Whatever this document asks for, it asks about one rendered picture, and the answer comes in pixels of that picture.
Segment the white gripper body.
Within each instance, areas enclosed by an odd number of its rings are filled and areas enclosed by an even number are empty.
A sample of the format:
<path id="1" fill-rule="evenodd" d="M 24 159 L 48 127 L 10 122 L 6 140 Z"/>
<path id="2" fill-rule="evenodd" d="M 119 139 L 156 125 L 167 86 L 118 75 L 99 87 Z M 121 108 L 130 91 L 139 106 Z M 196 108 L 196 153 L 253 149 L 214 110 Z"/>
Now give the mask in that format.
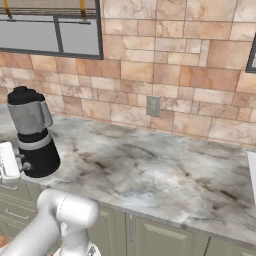
<path id="1" fill-rule="evenodd" d="M 0 181 L 3 184 L 16 183 L 21 177 L 12 144 L 0 143 Z"/>

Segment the black and grey blender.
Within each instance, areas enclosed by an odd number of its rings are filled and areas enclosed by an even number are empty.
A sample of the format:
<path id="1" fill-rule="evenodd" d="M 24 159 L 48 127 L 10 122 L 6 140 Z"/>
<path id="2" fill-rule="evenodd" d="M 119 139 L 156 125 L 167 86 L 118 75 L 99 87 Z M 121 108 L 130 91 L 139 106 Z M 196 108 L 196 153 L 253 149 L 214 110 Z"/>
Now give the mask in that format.
<path id="1" fill-rule="evenodd" d="M 36 101 L 7 107 L 18 135 L 18 149 L 25 155 L 22 164 L 29 162 L 32 169 L 25 171 L 31 178 L 43 178 L 60 166 L 60 157 L 48 128 L 53 124 L 46 101 Z"/>

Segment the black blender lid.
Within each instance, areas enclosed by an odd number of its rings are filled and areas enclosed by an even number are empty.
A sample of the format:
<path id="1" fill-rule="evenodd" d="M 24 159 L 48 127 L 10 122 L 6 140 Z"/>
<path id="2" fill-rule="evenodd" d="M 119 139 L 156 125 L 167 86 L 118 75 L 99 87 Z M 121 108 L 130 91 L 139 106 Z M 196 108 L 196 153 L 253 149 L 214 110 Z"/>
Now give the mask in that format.
<path id="1" fill-rule="evenodd" d="M 34 89 L 29 89 L 26 86 L 18 86 L 7 95 L 7 102 L 11 105 L 23 105 L 31 102 L 43 102 L 45 97 Z"/>

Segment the green drawer front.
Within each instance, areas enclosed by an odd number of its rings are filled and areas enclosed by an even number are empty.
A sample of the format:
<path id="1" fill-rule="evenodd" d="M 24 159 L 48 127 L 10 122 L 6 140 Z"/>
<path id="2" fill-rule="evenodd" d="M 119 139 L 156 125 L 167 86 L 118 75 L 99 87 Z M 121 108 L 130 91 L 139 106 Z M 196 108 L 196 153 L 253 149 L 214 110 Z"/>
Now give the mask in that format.
<path id="1" fill-rule="evenodd" d="M 0 184 L 9 187 L 17 186 L 18 190 L 16 191 L 0 187 L 0 198 L 21 204 L 35 205 L 40 193 L 42 192 L 39 185 L 23 180 L 20 180 L 18 183 Z"/>
<path id="2" fill-rule="evenodd" d="M 6 208 L 21 216 L 29 216 L 29 220 L 23 220 L 5 213 Z M 22 231 L 36 216 L 37 210 L 34 205 L 21 204 L 0 198 L 0 221 L 2 221 L 1 232 L 7 237 L 14 238 Z"/>

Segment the green cupboard door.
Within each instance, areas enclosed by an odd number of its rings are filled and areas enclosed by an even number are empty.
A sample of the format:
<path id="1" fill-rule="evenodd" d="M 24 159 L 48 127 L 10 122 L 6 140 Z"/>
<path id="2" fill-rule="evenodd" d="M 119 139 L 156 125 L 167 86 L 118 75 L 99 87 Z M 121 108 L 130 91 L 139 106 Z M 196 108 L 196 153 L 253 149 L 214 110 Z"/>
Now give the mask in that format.
<path id="1" fill-rule="evenodd" d="M 88 233 L 90 240 L 98 247 L 101 256 L 117 256 L 113 210 L 101 206 L 99 218 Z"/>
<path id="2" fill-rule="evenodd" d="M 223 237 L 205 236 L 203 256 L 256 256 L 256 245 Z"/>
<path id="3" fill-rule="evenodd" d="M 130 242 L 130 217 L 126 214 L 127 256 L 192 256 L 196 235 L 152 216 L 133 214 L 133 243 Z"/>

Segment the dark framed window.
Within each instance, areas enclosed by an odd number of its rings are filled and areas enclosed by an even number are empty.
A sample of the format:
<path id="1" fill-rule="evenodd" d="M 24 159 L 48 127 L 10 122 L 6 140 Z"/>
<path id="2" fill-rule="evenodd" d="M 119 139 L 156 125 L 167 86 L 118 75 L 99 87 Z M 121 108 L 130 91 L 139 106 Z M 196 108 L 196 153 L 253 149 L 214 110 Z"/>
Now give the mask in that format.
<path id="1" fill-rule="evenodd" d="M 247 66 L 245 69 L 245 71 L 247 73 L 255 73 L 256 74 L 256 57 L 255 57 L 255 55 L 256 55 L 256 45 L 253 44 L 252 49 L 250 51 L 249 59 L 247 62 Z"/>
<path id="2" fill-rule="evenodd" d="M 0 52 L 101 60 L 100 0 L 89 24 L 0 21 Z"/>

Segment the beige window blind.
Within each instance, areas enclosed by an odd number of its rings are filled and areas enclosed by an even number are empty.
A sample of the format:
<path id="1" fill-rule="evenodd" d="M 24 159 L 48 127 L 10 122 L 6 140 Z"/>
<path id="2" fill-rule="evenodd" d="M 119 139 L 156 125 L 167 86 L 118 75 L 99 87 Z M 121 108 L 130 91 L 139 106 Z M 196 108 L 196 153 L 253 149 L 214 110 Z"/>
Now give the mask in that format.
<path id="1" fill-rule="evenodd" d="M 98 0 L 0 0 L 0 21 L 89 24 Z"/>

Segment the grey wall outlet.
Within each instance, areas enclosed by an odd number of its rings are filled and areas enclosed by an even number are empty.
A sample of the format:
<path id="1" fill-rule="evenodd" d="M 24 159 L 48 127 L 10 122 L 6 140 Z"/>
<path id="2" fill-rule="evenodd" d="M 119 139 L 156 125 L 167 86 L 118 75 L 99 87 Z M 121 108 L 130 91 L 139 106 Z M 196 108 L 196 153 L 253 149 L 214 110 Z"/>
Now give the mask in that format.
<path id="1" fill-rule="evenodd" d="M 146 103 L 146 114 L 148 116 L 158 117 L 160 115 L 160 97 L 148 96 Z"/>

